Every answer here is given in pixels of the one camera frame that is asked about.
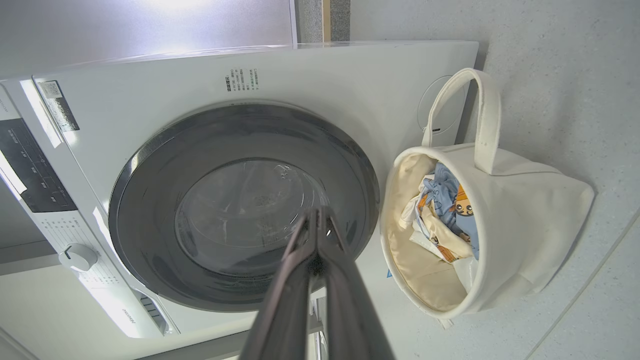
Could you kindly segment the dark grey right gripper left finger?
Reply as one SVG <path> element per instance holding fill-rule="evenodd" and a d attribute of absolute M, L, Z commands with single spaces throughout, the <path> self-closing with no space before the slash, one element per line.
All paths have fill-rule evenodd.
<path fill-rule="evenodd" d="M 240 360 L 307 357 L 310 284 L 318 250 L 319 212 L 307 210 L 295 226 L 238 356 Z"/>

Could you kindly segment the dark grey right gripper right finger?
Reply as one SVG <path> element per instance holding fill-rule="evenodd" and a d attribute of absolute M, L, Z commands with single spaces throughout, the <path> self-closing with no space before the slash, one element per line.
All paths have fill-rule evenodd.
<path fill-rule="evenodd" d="M 318 258 L 327 291 L 326 336 L 330 360 L 393 360 L 393 350 L 350 249 L 338 217 L 318 210 Z"/>

